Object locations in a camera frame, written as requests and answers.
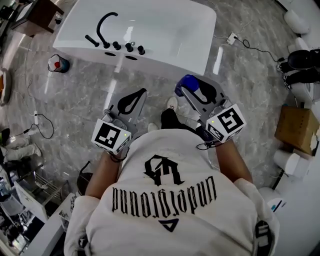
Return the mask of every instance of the black faucet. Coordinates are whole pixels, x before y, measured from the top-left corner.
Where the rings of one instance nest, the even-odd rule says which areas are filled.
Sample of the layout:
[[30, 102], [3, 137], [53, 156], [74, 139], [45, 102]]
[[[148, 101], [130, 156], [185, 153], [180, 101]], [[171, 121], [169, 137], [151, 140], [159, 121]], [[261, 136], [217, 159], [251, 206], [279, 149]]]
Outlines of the black faucet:
[[91, 38], [88, 34], [85, 35], [85, 39], [87, 39], [89, 42], [91, 42], [95, 47], [99, 46], [99, 43], [96, 42], [93, 38]]
[[105, 49], [109, 48], [110, 47], [110, 43], [108, 43], [104, 37], [102, 36], [102, 34], [100, 33], [100, 27], [101, 27], [101, 24], [102, 22], [105, 21], [106, 18], [108, 18], [109, 16], [111, 15], [114, 15], [114, 16], [118, 16], [118, 13], [116, 12], [109, 12], [107, 13], [106, 15], [104, 15], [98, 22], [98, 25], [96, 26], [96, 34], [98, 35], [98, 37], [101, 39], [102, 43], [103, 43], [103, 47]]

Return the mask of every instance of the white sneaker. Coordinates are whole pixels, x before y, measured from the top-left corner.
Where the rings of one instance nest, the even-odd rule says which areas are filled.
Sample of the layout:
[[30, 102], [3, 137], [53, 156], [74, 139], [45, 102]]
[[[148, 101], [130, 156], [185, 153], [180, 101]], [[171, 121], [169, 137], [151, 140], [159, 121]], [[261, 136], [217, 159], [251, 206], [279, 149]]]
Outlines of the white sneaker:
[[148, 124], [148, 133], [152, 131], [157, 131], [157, 130], [159, 130], [159, 128], [154, 122], [151, 122]]
[[38, 157], [42, 157], [42, 152], [40, 150], [40, 148], [36, 145], [36, 144], [33, 144], [35, 146], [35, 151], [34, 153], [38, 156]]
[[171, 98], [168, 100], [167, 108], [174, 110], [174, 112], [177, 111], [177, 108], [178, 108], [178, 100], [177, 100], [176, 97], [171, 97]]
[[285, 86], [285, 88], [286, 88], [287, 90], [291, 90], [292, 87], [291, 87], [290, 84], [287, 83], [287, 77], [288, 77], [287, 75], [284, 75], [284, 76], [282, 77], [283, 82], [284, 82], [284, 86]]
[[283, 71], [281, 70], [280, 64], [276, 66], [276, 70], [283, 73]]

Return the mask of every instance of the trouser leg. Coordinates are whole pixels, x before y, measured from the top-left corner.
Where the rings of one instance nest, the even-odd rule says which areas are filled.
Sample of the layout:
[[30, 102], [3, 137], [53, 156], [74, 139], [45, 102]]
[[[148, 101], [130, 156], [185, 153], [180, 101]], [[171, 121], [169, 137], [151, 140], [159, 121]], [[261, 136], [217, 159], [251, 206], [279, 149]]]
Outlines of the trouser leg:
[[181, 123], [178, 120], [178, 117], [175, 111], [171, 108], [168, 108], [167, 110], [163, 111], [161, 114], [161, 129], [183, 129], [183, 130], [188, 130], [194, 134], [197, 134], [196, 130], [190, 128], [184, 123]]
[[12, 143], [6, 145], [5, 148], [7, 150], [12, 150], [12, 149], [28, 146], [29, 144], [30, 144], [30, 139], [29, 138], [17, 138]]
[[288, 72], [290, 72], [290, 71], [295, 70], [294, 68], [292, 68], [292, 67], [289, 66], [289, 63], [288, 63], [288, 62], [283, 62], [283, 63], [281, 63], [279, 66], [280, 66], [280, 69], [281, 69], [281, 71], [282, 71], [283, 73], [288, 73]]
[[37, 153], [37, 146], [35, 144], [31, 144], [25, 147], [18, 148], [16, 150], [14, 149], [8, 149], [6, 156], [5, 156], [5, 162], [7, 161], [18, 161], [21, 158], [29, 157]]
[[7, 152], [8, 152], [8, 150], [6, 150], [6, 148], [3, 147], [3, 146], [0, 146], [0, 150], [1, 150], [1, 153], [2, 153], [3, 157], [5, 157]]
[[312, 68], [308, 70], [302, 70], [292, 75], [288, 75], [285, 79], [288, 85], [296, 84], [296, 83], [314, 83], [320, 80], [319, 72]]

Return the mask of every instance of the black logo on shirt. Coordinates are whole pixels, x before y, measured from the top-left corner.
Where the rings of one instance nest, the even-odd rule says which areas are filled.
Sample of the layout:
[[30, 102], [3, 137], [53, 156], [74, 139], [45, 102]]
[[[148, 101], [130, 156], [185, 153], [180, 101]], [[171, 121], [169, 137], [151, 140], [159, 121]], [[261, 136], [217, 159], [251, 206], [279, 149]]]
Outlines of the black logo on shirt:
[[[155, 171], [153, 171], [151, 161], [153, 159], [161, 159], [161, 162], [154, 168]], [[184, 181], [181, 181], [180, 174], [178, 172], [177, 168], [178, 164], [174, 161], [169, 160], [167, 157], [163, 157], [160, 155], [155, 154], [152, 158], [150, 158], [148, 161], [144, 163], [145, 172], [144, 174], [148, 175], [151, 179], [154, 180], [154, 184], [157, 186], [161, 185], [161, 175], [163, 171], [163, 175], [170, 174], [170, 170], [173, 176], [173, 182], [176, 185], [180, 185], [184, 183]]]
[[175, 230], [177, 224], [178, 224], [179, 219], [178, 218], [174, 218], [174, 219], [169, 219], [169, 220], [158, 220], [158, 221], [162, 224], [162, 226], [166, 230], [168, 230], [169, 232], [173, 232]]
[[[216, 186], [214, 178], [208, 177], [195, 186], [187, 187], [179, 191], [166, 191], [160, 189], [158, 192], [143, 192], [140, 195], [134, 191], [127, 192], [123, 189], [113, 189], [112, 212], [118, 211], [133, 217], [152, 216], [153, 218], [170, 218], [180, 214], [195, 214], [198, 207], [209, 205], [212, 200], [217, 199]], [[159, 222], [170, 232], [176, 224], [173, 220], [168, 222]]]

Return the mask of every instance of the white wall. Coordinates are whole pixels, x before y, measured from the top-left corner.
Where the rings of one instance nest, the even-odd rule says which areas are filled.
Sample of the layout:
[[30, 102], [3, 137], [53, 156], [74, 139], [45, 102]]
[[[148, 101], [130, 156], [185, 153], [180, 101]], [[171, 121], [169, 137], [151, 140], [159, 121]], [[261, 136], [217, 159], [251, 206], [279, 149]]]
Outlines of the white wall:
[[48, 256], [64, 233], [59, 214], [53, 214], [32, 240], [24, 256]]
[[[314, 108], [320, 111], [320, 104]], [[275, 256], [307, 256], [320, 241], [320, 148], [303, 182], [284, 176], [276, 189], [287, 204], [276, 214], [280, 235]]]

